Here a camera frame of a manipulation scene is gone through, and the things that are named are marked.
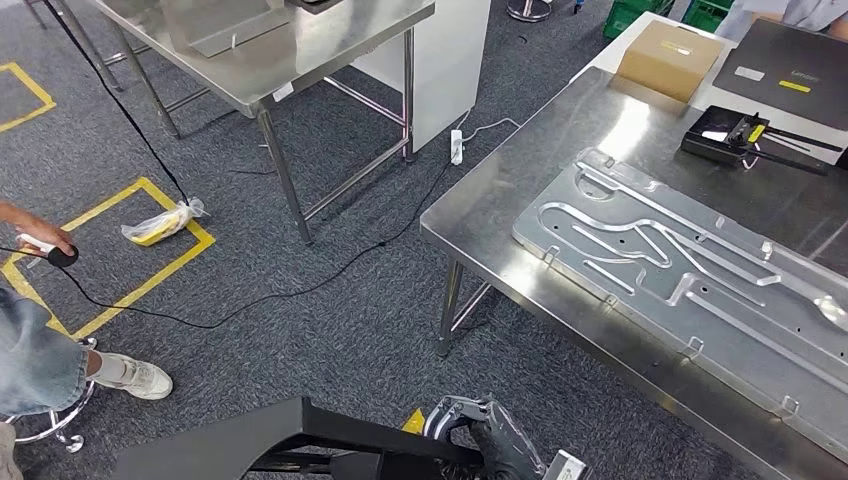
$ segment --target denim shorts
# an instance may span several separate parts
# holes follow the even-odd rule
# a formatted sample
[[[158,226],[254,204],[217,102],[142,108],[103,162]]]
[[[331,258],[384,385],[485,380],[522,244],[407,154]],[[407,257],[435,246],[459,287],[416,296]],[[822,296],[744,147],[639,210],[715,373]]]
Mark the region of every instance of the denim shorts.
[[[88,353],[49,320],[46,308],[0,286],[0,414],[64,410],[82,396]]]

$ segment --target yellow object in bag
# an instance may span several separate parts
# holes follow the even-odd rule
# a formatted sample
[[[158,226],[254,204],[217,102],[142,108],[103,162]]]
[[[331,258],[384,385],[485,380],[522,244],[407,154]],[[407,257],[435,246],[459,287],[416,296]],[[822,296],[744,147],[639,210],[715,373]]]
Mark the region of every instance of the yellow object in bag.
[[[192,198],[188,205],[185,202],[179,202],[176,208],[145,220],[134,227],[121,225],[121,233],[136,245],[149,247],[163,238],[179,232],[192,218],[205,213],[203,202],[197,198]]]

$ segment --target black cable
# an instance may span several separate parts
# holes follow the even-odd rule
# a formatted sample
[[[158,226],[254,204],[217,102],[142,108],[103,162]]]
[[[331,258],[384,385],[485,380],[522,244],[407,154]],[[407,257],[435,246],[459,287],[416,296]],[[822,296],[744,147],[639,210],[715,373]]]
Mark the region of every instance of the black cable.
[[[68,25],[65,23],[65,19],[63,19],[61,15],[59,15],[59,12],[56,11],[56,8],[53,7],[53,4],[50,2],[50,0],[44,0],[44,4],[47,5],[47,9],[50,10],[50,13],[53,15],[56,21],[59,22],[59,25],[62,27],[62,30],[65,31],[65,35],[67,35],[68,38],[71,39],[71,42],[74,44],[75,47],[77,47],[77,50],[79,50],[83,58],[85,58],[85,61],[88,63],[88,66],[91,67],[91,69],[94,70],[94,73],[97,74],[97,78],[100,79],[100,83],[103,85],[103,89],[106,90],[106,93],[108,93],[109,96],[112,97],[112,100],[115,102],[118,108],[121,109],[121,112],[124,114],[124,117],[126,117],[127,121],[130,122],[130,125],[132,125],[133,129],[135,129],[136,133],[138,133],[138,136],[141,137],[141,139],[144,141],[144,144],[147,145],[147,149],[150,150],[150,153],[153,155],[153,158],[155,158],[156,161],[159,162],[159,165],[162,167],[162,170],[165,171],[165,173],[168,175],[168,178],[170,178],[174,186],[177,187],[177,190],[179,190],[180,195],[182,195],[186,205],[188,205],[188,195],[186,195],[186,193],[183,191],[182,187],[180,186],[180,183],[177,182],[177,177],[175,177],[174,174],[171,173],[171,171],[165,165],[165,162],[163,162],[162,159],[159,158],[159,155],[156,153],[156,150],[153,149],[153,145],[151,145],[150,142],[147,140],[147,137],[144,136],[144,133],[142,133],[141,128],[135,122],[135,119],[133,119],[132,115],[130,115],[130,112],[128,112],[124,105],[118,100],[118,97],[116,97],[115,94],[112,93],[112,89],[109,88],[108,85],[106,85],[106,80],[103,78],[103,75],[100,73],[100,70],[97,69],[97,67],[94,65],[94,62],[92,62],[91,58],[88,56],[88,53],[86,53],[85,49],[82,48],[82,45],[80,45],[79,41],[74,36],[74,34],[71,33],[71,29],[68,28]]]
[[[259,172],[259,171],[256,171],[256,170],[236,170],[236,169],[233,169],[233,168],[231,168],[227,171],[230,172],[230,173],[241,173],[241,174],[244,174],[244,175],[273,175],[273,174],[277,173],[276,170],[268,170],[267,172]]]
[[[73,282],[73,284],[77,287],[77,289],[80,291],[80,293],[82,293],[82,296],[85,297],[86,300],[88,300],[89,302],[91,302],[91,303],[93,303],[93,304],[95,304],[99,307],[117,308],[117,309],[120,309],[120,310],[128,310],[128,311],[131,311],[131,312],[142,313],[142,314],[151,315],[151,316],[154,316],[154,317],[167,318],[169,320],[173,320],[177,323],[181,323],[183,325],[186,325],[186,326],[189,326],[189,327],[192,327],[192,328],[200,328],[200,329],[203,329],[203,330],[214,330],[214,329],[220,327],[221,325],[227,323],[228,321],[230,321],[233,317],[235,317],[239,313],[241,313],[241,312],[243,312],[243,311],[245,311],[245,310],[247,310],[251,307],[254,307],[254,306],[256,306],[260,303],[264,303],[268,300],[272,300],[272,299],[275,299],[275,298],[284,298],[284,299],[285,298],[294,298],[294,297],[299,297],[301,295],[306,295],[307,293],[312,293],[315,290],[318,290],[319,288],[327,285],[328,283],[332,282],[333,280],[335,280],[336,278],[341,276],[348,268],[350,268],[351,265],[356,263],[356,261],[359,260],[360,258],[362,258],[363,256],[367,255],[368,253],[373,252],[374,250],[377,250],[378,248],[383,248],[383,247],[387,246],[388,244],[390,244],[391,242],[400,238],[400,236],[403,235],[407,230],[409,230],[409,227],[411,227],[415,223],[415,220],[418,218],[418,214],[421,211],[421,208],[424,207],[424,203],[426,203],[427,199],[430,198],[430,195],[433,194],[433,190],[436,189],[436,186],[439,184],[439,180],[441,180],[442,177],[445,175],[445,172],[447,172],[448,167],[450,165],[451,165],[450,162],[445,163],[445,166],[442,167],[442,170],[439,172],[439,175],[436,177],[436,179],[433,181],[433,184],[430,185],[430,188],[427,190],[427,193],[424,195],[424,197],[421,199],[421,201],[415,207],[415,211],[412,212],[412,217],[409,219],[408,222],[406,222],[406,225],[404,225],[403,228],[398,233],[392,235],[391,237],[389,237],[389,238],[387,238],[387,239],[385,239],[381,242],[375,243],[374,245],[371,245],[370,247],[368,247],[368,248],[362,250],[361,252],[357,253],[353,258],[348,260],[348,262],[345,263],[336,273],[334,273],[330,277],[326,278],[325,280],[322,280],[321,282],[319,282],[316,285],[313,285],[313,286],[306,288],[304,290],[298,290],[298,291],[291,292],[291,293],[272,293],[270,295],[265,295],[264,297],[257,298],[256,300],[237,308],[235,311],[233,311],[232,313],[230,313],[226,317],[222,318],[218,322],[211,324],[211,325],[201,325],[201,324],[197,324],[197,323],[192,323],[192,322],[183,320],[181,318],[174,317],[172,315],[168,315],[168,314],[165,314],[165,313],[151,312],[149,310],[144,310],[144,309],[141,309],[141,308],[121,307],[121,306],[117,306],[117,305],[109,305],[107,303],[99,302],[99,301],[93,299],[88,294],[88,292],[86,292],[85,289],[82,287],[79,280],[74,278],[74,276],[71,275],[67,270],[65,270],[62,267],[57,267],[55,265],[53,265],[53,266],[58,268],[62,273],[65,274],[66,277],[68,277],[71,280],[71,282]],[[23,254],[23,255],[28,255],[30,257],[43,258],[40,255],[36,255],[34,253],[24,252],[24,251],[21,251],[21,250],[15,250],[15,249],[12,249],[12,248],[0,247],[0,250],[12,252],[12,253],[20,253],[20,254]]]

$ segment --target table surface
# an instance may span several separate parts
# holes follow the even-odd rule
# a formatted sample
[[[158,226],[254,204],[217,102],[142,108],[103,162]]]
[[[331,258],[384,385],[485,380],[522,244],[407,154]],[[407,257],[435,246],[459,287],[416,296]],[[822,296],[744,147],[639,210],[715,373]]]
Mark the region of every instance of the table surface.
[[[161,0],[92,1],[251,118],[279,89],[292,84],[302,90],[435,12],[435,0],[342,0],[317,14],[286,2],[289,23],[206,58],[191,48],[175,48]]]
[[[618,65],[624,56],[627,47],[642,33],[652,21],[666,23],[668,25],[682,26],[684,28],[697,31],[701,35],[708,38],[718,40],[724,44],[724,49],[721,52],[718,60],[716,60],[713,68],[707,73],[701,86],[692,96],[689,104],[698,110],[706,110],[710,105],[718,105],[720,107],[730,108],[743,112],[760,112],[763,118],[771,120],[771,125],[787,130],[793,133],[798,133],[806,137],[815,138],[823,142],[827,142],[839,147],[848,147],[848,131],[837,130],[827,125],[822,125],[818,122],[808,120],[791,113],[784,112],[778,108],[751,100],[735,93],[730,93],[726,90],[713,86],[713,81],[721,70],[724,61],[727,59],[727,54],[738,45],[726,38],[716,36],[712,33],[698,30],[695,27],[683,25],[680,22],[670,20],[655,13],[645,12],[630,27],[619,35],[612,43],[610,43],[601,53],[599,53],[586,67],[584,67],[574,78],[580,76],[589,67],[597,67],[610,73],[618,71]],[[825,161],[831,165],[839,160],[840,153],[825,150],[823,148],[811,147],[810,155]]]
[[[428,240],[610,364],[768,478],[848,478],[848,465],[663,345],[525,250],[512,225],[595,147],[843,275],[848,172],[733,170],[678,150],[701,112],[588,69],[421,216]],[[453,348],[462,348],[461,344]]]

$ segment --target white cable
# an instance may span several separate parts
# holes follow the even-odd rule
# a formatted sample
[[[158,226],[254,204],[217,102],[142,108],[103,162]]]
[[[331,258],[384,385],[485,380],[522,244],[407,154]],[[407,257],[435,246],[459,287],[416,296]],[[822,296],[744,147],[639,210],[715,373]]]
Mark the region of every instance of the white cable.
[[[468,120],[469,115],[471,115],[471,109],[468,109],[468,111],[465,112],[465,116],[462,117],[462,120],[459,121],[459,124],[457,126],[453,127],[454,130],[459,130],[459,127],[461,127],[462,124],[465,123],[466,120]]]
[[[745,168],[745,170],[750,170],[750,169],[754,168],[754,165],[757,164],[757,160],[759,160],[759,159],[760,159],[760,157],[754,157],[754,161],[751,162],[751,164],[749,165],[748,162],[746,162],[745,159],[743,158],[742,159],[742,166]]]
[[[485,127],[478,127],[476,130],[474,130],[474,133],[472,133],[470,137],[468,137],[468,138],[463,138],[463,139],[462,139],[462,143],[465,143],[465,142],[467,142],[467,141],[470,141],[472,138],[476,137],[476,136],[477,136],[477,134],[478,134],[478,133],[480,133],[480,132],[482,132],[483,130],[488,130],[488,129],[490,129],[490,128],[497,127],[498,125],[500,125],[500,124],[502,124],[502,123],[506,123],[506,122],[509,122],[509,123],[511,123],[511,124],[513,124],[513,125],[515,125],[515,128],[521,128],[521,125],[519,125],[519,124],[518,124],[518,122],[516,122],[515,120],[513,120],[513,119],[511,119],[511,118],[504,118],[503,120],[500,120],[500,121],[498,121],[498,122],[495,122],[495,123],[493,123],[493,124],[491,124],[491,125],[486,125]]]
[[[757,151],[759,152],[760,151],[760,144],[754,143],[754,148],[756,148]],[[754,165],[757,164],[757,160],[759,160],[759,159],[760,159],[760,157],[754,157],[754,161],[749,164],[748,162],[745,161],[745,157],[742,157],[742,167],[744,167],[745,170],[750,170],[750,169],[754,168]]]

